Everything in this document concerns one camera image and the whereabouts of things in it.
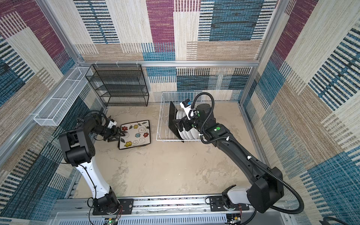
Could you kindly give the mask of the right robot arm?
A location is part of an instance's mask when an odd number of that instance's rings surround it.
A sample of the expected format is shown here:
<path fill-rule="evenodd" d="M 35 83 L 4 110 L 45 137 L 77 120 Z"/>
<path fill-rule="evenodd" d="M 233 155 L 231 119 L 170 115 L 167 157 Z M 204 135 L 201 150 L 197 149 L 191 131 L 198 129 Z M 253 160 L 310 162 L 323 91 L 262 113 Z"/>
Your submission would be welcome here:
<path fill-rule="evenodd" d="M 189 120 L 187 116 L 175 119 L 176 109 L 171 104 L 169 109 L 169 128 L 177 137 L 180 131 L 194 128 L 198 132 L 204 126 L 203 137 L 224 152 L 246 175 L 251 187 L 246 191 L 247 199 L 260 213 L 265 213 L 269 208 L 274 209 L 274 204 L 284 196 L 282 172 L 277 168 L 270 168 L 259 161 L 241 144 L 237 142 L 231 131 L 223 124 L 217 123 L 214 114 L 205 121 L 210 113 L 211 105 L 200 104 L 196 107 L 195 118 Z"/>

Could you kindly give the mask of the white mesh wall basket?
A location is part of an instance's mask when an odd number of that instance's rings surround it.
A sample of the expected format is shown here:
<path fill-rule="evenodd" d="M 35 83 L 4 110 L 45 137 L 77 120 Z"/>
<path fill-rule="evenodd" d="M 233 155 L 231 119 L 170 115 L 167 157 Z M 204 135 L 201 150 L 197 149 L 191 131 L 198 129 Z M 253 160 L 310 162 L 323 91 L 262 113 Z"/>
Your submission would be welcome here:
<path fill-rule="evenodd" d="M 88 71 L 88 67 L 75 68 L 40 109 L 34 121 L 40 126 L 59 126 L 84 89 Z"/>

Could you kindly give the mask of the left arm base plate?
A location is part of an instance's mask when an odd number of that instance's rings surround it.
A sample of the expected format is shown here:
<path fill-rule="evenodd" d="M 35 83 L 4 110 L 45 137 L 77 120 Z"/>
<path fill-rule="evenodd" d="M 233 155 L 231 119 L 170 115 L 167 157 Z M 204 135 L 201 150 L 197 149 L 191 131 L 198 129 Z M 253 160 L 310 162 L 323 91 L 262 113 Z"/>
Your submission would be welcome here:
<path fill-rule="evenodd" d="M 101 212 L 97 209 L 93 209 L 92 215 L 93 216 L 112 216 L 112 215 L 130 215 L 132 214 L 133 206 L 134 206 L 134 199 L 118 199 L 119 206 L 116 208 L 116 211 L 112 212 Z"/>

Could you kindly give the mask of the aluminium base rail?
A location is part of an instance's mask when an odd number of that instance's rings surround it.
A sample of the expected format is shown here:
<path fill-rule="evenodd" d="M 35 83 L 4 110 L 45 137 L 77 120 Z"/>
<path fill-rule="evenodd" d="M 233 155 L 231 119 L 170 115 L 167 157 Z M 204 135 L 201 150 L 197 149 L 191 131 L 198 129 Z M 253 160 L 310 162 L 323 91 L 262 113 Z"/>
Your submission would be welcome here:
<path fill-rule="evenodd" d="M 211 211 L 206 197 L 180 195 L 121 197 L 134 199 L 132 214 L 93 216 L 91 200 L 63 199 L 53 207 L 48 225 L 294 225 L 292 216 L 269 209 L 265 213 L 248 211 Z"/>

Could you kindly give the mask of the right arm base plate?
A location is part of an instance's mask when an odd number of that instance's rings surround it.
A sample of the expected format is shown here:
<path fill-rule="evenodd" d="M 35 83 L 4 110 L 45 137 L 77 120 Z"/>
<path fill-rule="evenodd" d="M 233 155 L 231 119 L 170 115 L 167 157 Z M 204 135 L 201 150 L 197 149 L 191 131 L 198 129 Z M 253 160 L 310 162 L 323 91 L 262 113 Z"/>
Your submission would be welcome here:
<path fill-rule="evenodd" d="M 205 202 L 210 206 L 212 212 L 237 212 L 240 210 L 250 210 L 248 204 L 235 204 L 232 203 L 228 197 L 224 196 L 208 196 L 206 197 Z"/>

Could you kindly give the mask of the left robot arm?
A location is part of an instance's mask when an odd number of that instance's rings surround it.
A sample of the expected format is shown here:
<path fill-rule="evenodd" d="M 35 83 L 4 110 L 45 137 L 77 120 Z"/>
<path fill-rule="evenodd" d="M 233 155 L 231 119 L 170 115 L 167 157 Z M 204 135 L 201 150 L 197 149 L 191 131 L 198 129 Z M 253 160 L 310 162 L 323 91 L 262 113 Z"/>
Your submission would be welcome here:
<path fill-rule="evenodd" d="M 100 135 L 108 142 L 125 136 L 119 127 L 109 127 L 109 119 L 103 112 L 91 110 L 77 119 L 73 129 L 61 133 L 58 140 L 65 162 L 81 173 L 91 189 L 94 211 L 113 215 L 120 210 L 120 202 L 99 171 L 91 134 Z"/>

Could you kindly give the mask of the white round plate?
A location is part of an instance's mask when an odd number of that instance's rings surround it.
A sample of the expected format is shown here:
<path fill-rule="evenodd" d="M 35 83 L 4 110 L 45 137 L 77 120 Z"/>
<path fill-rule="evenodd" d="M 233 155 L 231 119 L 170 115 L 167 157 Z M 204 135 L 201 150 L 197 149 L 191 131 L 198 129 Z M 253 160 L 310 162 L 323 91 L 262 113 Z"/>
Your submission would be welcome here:
<path fill-rule="evenodd" d="M 191 134 L 190 131 L 187 131 L 187 135 L 191 138 L 191 140 L 194 140 L 194 138 L 193 138 L 193 136 L 192 136 L 192 134 Z"/>
<path fill-rule="evenodd" d="M 177 119 L 177 120 L 180 120 L 181 118 L 182 118 L 182 111 L 177 111 L 177 113 L 176 113 L 176 119 Z M 179 131 L 179 134 L 180 134 L 181 138 L 182 138 L 183 140 L 186 140 L 186 137 L 185 137 L 185 135 L 184 135 L 184 133 L 183 133 L 183 127 L 182 127 L 182 124 L 181 124 L 180 121 L 178 122 L 178 131 Z"/>
<path fill-rule="evenodd" d="M 191 134 L 192 134 L 192 136 L 193 136 L 194 139 L 198 139 L 198 138 L 199 138 L 199 132 L 197 131 L 197 129 L 192 128 L 192 129 L 190 130 L 190 132 L 191 132 Z"/>
<path fill-rule="evenodd" d="M 183 118 L 184 116 L 186 116 L 186 113 L 185 113 L 184 111 L 182 111 L 182 116 L 181 116 L 181 118 Z M 190 140 L 190 139 L 191 139 L 191 138 L 188 136 L 188 134 L 187 134 L 184 126 L 183 126 L 183 131 L 182 131 L 182 133 L 183 133 L 183 135 L 184 135 L 184 137 L 185 137 L 186 140 Z"/>

